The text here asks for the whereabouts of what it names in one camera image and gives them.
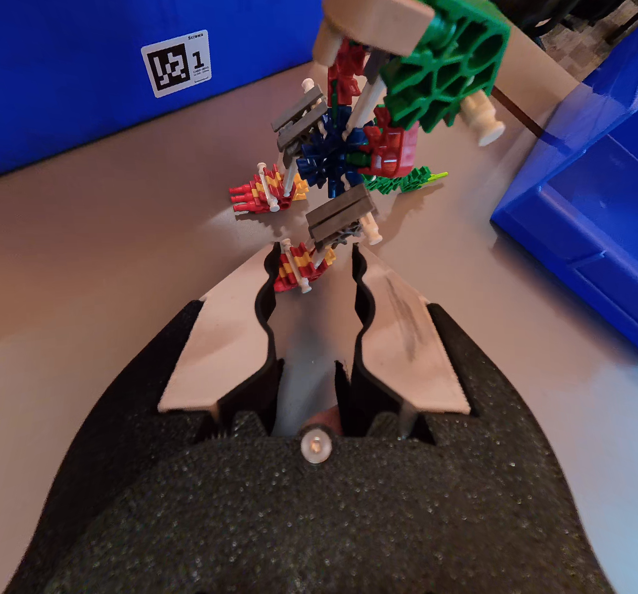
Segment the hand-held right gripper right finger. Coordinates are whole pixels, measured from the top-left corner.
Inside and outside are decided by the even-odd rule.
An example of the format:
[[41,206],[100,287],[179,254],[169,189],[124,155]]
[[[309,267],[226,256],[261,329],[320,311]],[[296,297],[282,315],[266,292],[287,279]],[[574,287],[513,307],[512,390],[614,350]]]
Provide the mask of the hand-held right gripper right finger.
[[335,377],[344,434],[362,437],[378,414],[390,412],[397,437],[431,437],[426,412],[469,414],[425,296],[359,243],[352,265],[363,326],[350,377],[342,369]]

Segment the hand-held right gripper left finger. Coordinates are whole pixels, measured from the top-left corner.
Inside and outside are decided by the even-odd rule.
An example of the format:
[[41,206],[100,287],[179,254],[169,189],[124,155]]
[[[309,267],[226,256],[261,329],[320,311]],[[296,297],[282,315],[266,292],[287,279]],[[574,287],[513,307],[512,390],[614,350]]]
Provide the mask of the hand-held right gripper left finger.
[[159,412],[208,411],[227,430],[254,411],[272,433],[281,367],[268,319],[280,255],[279,243],[263,247],[203,296]]

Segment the blue plastic parts bin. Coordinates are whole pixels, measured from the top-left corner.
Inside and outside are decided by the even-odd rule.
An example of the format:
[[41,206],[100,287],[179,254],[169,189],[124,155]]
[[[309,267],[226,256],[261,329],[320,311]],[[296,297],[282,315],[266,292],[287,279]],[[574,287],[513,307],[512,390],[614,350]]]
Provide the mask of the blue plastic parts bin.
[[321,0],[1,0],[1,174],[311,59]]

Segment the colourful construction toy model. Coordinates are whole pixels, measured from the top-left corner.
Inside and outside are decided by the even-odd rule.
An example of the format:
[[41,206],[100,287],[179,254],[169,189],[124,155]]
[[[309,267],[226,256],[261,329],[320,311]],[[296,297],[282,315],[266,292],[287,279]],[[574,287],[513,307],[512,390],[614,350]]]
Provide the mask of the colourful construction toy model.
[[313,59],[327,67],[327,91],[312,79],[272,122],[279,158],[229,189],[236,215],[275,213],[327,187],[307,214],[309,239],[290,239],[268,258],[275,292],[311,290],[351,237],[381,242],[371,191],[421,190],[447,173],[417,167],[419,131],[458,115],[486,146],[502,135],[490,101],[510,26],[488,0],[322,0]]

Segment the person's right hand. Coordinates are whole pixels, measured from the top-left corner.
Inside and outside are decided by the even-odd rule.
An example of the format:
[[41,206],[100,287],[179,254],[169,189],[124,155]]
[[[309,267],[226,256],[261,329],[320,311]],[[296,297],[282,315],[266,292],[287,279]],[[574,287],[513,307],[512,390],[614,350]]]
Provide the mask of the person's right hand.
[[322,410],[314,414],[312,417],[308,418],[301,426],[301,430],[304,428],[314,428],[314,427],[326,427],[327,429],[334,432],[336,435],[342,436],[344,434],[343,428],[341,425],[341,417],[339,413],[339,407],[334,405],[333,407],[327,408],[326,410]]

